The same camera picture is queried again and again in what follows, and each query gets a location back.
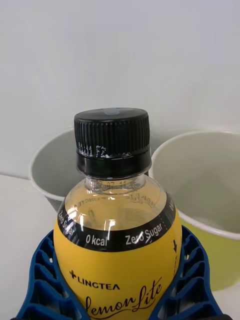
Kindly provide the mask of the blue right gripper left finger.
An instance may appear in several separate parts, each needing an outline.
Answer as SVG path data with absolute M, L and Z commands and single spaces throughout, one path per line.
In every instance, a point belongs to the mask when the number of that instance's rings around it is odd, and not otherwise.
M 52 231 L 41 240 L 32 256 L 26 296 L 14 319 L 90 319 L 60 272 Z

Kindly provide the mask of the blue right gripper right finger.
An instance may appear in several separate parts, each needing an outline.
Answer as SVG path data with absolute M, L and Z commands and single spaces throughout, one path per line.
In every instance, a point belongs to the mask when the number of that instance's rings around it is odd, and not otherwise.
M 150 315 L 151 320 L 205 320 L 223 315 L 210 288 L 206 251 L 186 227 L 177 273 Z

